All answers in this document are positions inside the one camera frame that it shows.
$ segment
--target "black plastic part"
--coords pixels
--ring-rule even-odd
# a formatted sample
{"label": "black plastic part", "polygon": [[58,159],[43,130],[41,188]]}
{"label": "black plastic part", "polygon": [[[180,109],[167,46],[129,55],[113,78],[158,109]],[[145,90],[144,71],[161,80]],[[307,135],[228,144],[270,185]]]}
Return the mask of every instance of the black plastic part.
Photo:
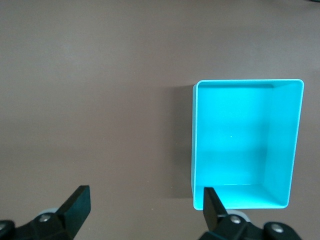
{"label": "black plastic part", "polygon": [[90,188],[79,186],[56,211],[69,235],[74,238],[91,211]]}
{"label": "black plastic part", "polygon": [[0,240],[73,240],[91,210],[89,186],[79,186],[56,213],[44,213],[15,228],[4,220]]}
{"label": "black plastic part", "polygon": [[261,228],[253,225],[251,222],[248,222],[243,240],[265,240],[264,231]]}
{"label": "black plastic part", "polygon": [[[283,232],[276,232],[272,229],[272,225],[279,225]],[[302,240],[292,227],[281,222],[267,222],[263,231],[268,240]]]}
{"label": "black plastic part", "polygon": [[207,231],[199,238],[199,240],[227,240],[227,239],[222,236],[218,236],[213,231]]}
{"label": "black plastic part", "polygon": [[0,221],[0,239],[4,237],[9,237],[15,231],[15,223],[10,220]]}
{"label": "black plastic part", "polygon": [[219,221],[228,215],[213,187],[204,188],[203,215],[209,231],[214,231]]}
{"label": "black plastic part", "polygon": [[[240,222],[232,222],[232,218],[237,217]],[[228,215],[219,223],[218,227],[214,231],[218,236],[221,236],[228,240],[240,240],[244,235],[248,223],[244,218],[238,215]]]}

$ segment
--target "cyan plastic bin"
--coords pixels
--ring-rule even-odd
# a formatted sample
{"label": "cyan plastic bin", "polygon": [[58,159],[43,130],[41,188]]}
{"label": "cyan plastic bin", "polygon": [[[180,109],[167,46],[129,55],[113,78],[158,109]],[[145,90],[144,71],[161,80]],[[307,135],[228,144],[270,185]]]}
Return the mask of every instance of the cyan plastic bin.
{"label": "cyan plastic bin", "polygon": [[203,209],[214,187],[226,209],[289,204],[304,83],[202,80],[193,87],[191,186]]}

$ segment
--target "gray table surface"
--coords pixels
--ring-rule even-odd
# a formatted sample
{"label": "gray table surface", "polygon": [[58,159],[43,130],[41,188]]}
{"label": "gray table surface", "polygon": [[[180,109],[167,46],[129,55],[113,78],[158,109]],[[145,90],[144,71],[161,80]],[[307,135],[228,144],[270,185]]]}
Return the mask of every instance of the gray table surface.
{"label": "gray table surface", "polygon": [[0,2],[0,219],[22,225],[90,185],[77,240],[196,240],[192,85],[305,83],[290,204],[245,210],[319,238],[320,3]]}

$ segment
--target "screw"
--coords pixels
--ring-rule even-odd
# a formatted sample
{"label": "screw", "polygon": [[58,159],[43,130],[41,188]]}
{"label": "screw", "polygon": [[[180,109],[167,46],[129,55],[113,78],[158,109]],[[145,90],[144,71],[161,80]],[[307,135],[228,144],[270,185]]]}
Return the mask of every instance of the screw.
{"label": "screw", "polygon": [[0,231],[6,227],[5,223],[0,223]]}
{"label": "screw", "polygon": [[230,220],[231,220],[231,222],[233,222],[234,224],[239,224],[239,223],[241,223],[240,218],[237,217],[236,215],[232,215],[232,216],[230,217]]}
{"label": "screw", "polygon": [[273,231],[280,233],[280,234],[284,232],[284,229],[279,224],[276,224],[276,223],[273,223],[271,225],[271,228]]}
{"label": "screw", "polygon": [[42,214],[41,217],[39,218],[39,222],[44,223],[48,221],[51,218],[49,214]]}

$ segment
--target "tabletop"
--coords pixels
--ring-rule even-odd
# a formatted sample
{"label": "tabletop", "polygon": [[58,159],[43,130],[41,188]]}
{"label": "tabletop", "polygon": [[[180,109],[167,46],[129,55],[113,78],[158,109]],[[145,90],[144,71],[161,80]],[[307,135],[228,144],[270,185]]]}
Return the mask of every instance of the tabletop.
{"label": "tabletop", "polygon": [[319,237],[320,3],[0,2],[0,219],[17,226],[90,185],[77,240],[196,240],[192,87],[302,79],[289,206],[244,210]]}

